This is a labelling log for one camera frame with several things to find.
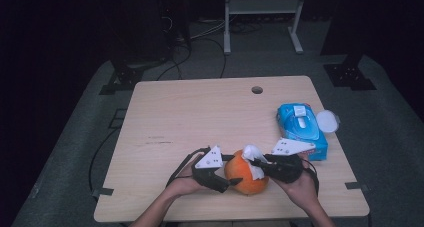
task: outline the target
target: white shelf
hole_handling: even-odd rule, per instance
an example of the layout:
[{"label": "white shelf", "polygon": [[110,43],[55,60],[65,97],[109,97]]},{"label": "white shelf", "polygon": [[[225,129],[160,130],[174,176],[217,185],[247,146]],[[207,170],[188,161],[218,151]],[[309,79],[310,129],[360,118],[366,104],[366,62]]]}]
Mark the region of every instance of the white shelf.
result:
[{"label": "white shelf", "polygon": [[229,14],[296,13],[299,0],[230,0]]}]

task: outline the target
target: table hole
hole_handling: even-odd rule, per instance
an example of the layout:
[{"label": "table hole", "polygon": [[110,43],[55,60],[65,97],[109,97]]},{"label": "table hole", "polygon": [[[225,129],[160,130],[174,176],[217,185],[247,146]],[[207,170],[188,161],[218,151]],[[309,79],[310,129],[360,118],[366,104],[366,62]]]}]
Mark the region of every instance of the table hole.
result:
[{"label": "table hole", "polygon": [[264,92],[264,90],[260,86],[253,86],[252,87],[252,92],[254,94],[262,94],[262,92]]}]

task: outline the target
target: white tissue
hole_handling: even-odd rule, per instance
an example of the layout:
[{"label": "white tissue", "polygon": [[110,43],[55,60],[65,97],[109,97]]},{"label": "white tissue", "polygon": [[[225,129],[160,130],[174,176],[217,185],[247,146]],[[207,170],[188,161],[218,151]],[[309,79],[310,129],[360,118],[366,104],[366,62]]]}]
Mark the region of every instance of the white tissue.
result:
[{"label": "white tissue", "polygon": [[263,170],[260,167],[253,166],[252,164],[250,164],[250,161],[249,161],[249,160],[253,161],[256,158],[261,160],[262,162],[265,162],[265,163],[268,162],[258,147],[254,145],[246,145],[246,147],[244,147],[243,149],[243,154],[241,155],[241,157],[249,164],[249,168],[250,168],[250,172],[252,173],[253,180],[263,179],[265,177]]}]

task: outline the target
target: blue tissue package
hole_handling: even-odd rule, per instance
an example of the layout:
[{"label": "blue tissue package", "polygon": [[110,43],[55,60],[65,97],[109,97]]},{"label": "blue tissue package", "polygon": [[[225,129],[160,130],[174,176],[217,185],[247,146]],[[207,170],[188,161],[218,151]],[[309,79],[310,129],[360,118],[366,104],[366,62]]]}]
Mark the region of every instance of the blue tissue package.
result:
[{"label": "blue tissue package", "polygon": [[278,108],[277,121],[283,137],[315,144],[315,150],[308,152],[309,160],[327,159],[328,143],[311,106],[305,103],[283,104]]}]

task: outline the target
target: dark background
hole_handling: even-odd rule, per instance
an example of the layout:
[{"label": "dark background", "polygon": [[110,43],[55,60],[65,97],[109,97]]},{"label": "dark background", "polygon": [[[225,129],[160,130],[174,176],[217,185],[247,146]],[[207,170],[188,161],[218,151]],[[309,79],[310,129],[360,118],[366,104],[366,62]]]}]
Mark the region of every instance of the dark background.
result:
[{"label": "dark background", "polygon": [[[190,20],[223,17],[224,0],[188,2]],[[143,18],[134,18],[137,12],[129,13],[128,3],[138,6]],[[0,224],[8,226],[97,68],[128,53],[147,59],[167,55],[170,46],[161,35],[160,16],[181,6],[170,0],[0,4]],[[359,39],[364,53],[384,67],[424,119],[423,10],[421,0],[306,0],[302,19],[333,17],[322,54],[346,54],[351,40]]]}]

